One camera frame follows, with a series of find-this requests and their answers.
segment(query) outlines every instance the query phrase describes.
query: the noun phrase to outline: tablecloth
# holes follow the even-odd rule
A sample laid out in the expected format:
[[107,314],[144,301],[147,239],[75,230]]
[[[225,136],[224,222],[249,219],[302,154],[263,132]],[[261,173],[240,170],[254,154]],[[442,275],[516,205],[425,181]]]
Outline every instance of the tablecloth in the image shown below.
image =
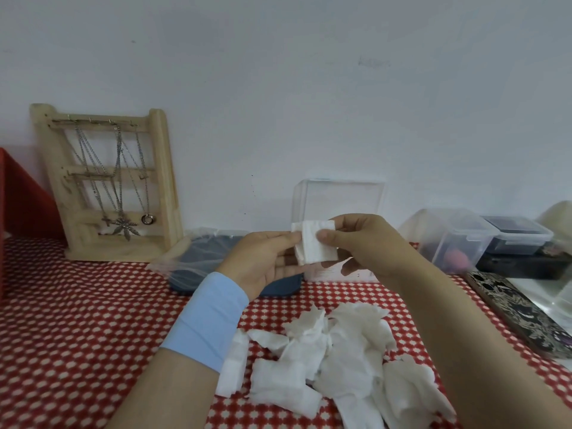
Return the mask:
[[[6,241],[7,282],[0,302],[0,428],[101,428],[106,424],[188,301],[145,266],[68,261],[58,241]],[[572,408],[572,374],[533,353],[460,277],[452,279]],[[379,284],[304,283],[293,297],[254,301],[239,326],[282,332],[283,322],[312,304],[329,312],[343,301],[389,309],[387,320],[398,346],[389,358],[409,353],[418,363],[433,367],[405,304]],[[250,404],[245,395],[256,358],[271,355],[251,342],[242,390],[230,399],[213,399],[207,428],[343,427],[327,399],[314,419],[274,405]],[[460,425],[439,421],[433,427]]]

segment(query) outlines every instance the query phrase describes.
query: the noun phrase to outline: phone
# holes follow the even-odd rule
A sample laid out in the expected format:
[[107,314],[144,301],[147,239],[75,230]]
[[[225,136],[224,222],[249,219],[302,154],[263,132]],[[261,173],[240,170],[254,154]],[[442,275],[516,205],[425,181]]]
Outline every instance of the phone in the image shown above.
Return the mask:
[[504,277],[468,272],[465,280],[536,353],[546,358],[572,358],[572,336]]

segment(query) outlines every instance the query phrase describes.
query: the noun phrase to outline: pendant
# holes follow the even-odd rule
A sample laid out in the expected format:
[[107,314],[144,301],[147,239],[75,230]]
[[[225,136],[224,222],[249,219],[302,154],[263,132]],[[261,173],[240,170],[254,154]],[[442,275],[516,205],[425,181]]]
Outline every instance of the pendant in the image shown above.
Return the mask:
[[157,221],[157,219],[154,215],[151,214],[145,214],[141,217],[141,223],[145,224],[146,226],[150,226],[155,221]]
[[128,241],[131,240],[131,233],[136,234],[137,236],[141,236],[139,232],[133,228],[137,225],[137,223],[129,221],[129,219],[125,216],[120,216],[115,221],[112,221],[111,224],[115,224],[117,226],[115,230],[113,230],[112,234],[119,234],[121,231],[123,231],[123,236],[125,236],[125,239]]

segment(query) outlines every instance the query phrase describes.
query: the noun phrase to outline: person's left hand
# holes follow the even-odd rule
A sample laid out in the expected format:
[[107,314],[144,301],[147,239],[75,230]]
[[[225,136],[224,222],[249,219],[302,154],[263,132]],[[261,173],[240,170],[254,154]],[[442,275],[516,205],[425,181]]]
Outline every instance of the person's left hand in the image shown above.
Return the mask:
[[226,275],[254,300],[272,281],[301,274],[294,245],[302,240],[299,231],[256,231],[243,237],[218,266],[216,272]]

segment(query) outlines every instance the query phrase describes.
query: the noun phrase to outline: white wall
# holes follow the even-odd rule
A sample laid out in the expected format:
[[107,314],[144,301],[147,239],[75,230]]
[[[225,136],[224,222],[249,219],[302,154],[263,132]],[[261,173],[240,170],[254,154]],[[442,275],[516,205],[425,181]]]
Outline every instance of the white wall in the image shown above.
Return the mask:
[[572,0],[0,0],[0,143],[28,105],[168,115],[185,228],[288,228],[305,177],[536,217],[572,198]]

